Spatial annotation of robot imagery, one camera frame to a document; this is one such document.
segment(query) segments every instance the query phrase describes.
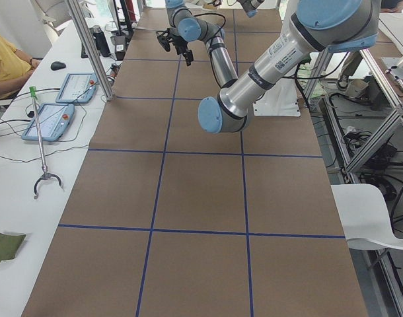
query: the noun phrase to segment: chair seat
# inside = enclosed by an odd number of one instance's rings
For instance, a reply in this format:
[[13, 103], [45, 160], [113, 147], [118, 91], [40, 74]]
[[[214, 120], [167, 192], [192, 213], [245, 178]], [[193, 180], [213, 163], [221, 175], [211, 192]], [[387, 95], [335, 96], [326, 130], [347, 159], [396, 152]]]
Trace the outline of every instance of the chair seat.
[[348, 246], [357, 250], [403, 250], [391, 229], [381, 191], [370, 184], [332, 185]]

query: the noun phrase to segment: person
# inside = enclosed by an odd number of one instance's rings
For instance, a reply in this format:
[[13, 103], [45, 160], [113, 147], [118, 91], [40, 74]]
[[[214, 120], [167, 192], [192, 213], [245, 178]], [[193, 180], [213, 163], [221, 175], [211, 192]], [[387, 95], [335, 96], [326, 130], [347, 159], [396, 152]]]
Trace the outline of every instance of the person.
[[[381, 13], [401, 13], [402, 10], [403, 0], [382, 0], [381, 2]], [[338, 90], [347, 90], [349, 77], [354, 75], [362, 59], [360, 52], [351, 52], [348, 54], [347, 59], [342, 65], [340, 76], [336, 81]]]
[[0, 99], [18, 92], [39, 64], [0, 35]]

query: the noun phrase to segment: green cloth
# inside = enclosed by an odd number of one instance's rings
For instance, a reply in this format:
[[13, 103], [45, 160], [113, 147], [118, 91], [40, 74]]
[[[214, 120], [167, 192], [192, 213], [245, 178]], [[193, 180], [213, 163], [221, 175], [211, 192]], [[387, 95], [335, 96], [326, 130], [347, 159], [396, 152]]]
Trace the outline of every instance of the green cloth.
[[25, 239], [25, 234], [11, 236], [0, 233], [0, 262], [15, 258], [15, 254]]

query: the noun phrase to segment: computer mouse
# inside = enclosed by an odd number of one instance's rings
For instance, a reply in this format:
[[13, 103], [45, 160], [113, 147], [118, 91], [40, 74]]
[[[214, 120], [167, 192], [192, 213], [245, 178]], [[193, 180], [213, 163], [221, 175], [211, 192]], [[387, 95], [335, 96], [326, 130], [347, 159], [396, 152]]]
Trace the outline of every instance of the computer mouse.
[[58, 69], [63, 69], [67, 67], [65, 63], [62, 63], [61, 61], [54, 61], [51, 65], [50, 65], [50, 69], [52, 71], [57, 71]]

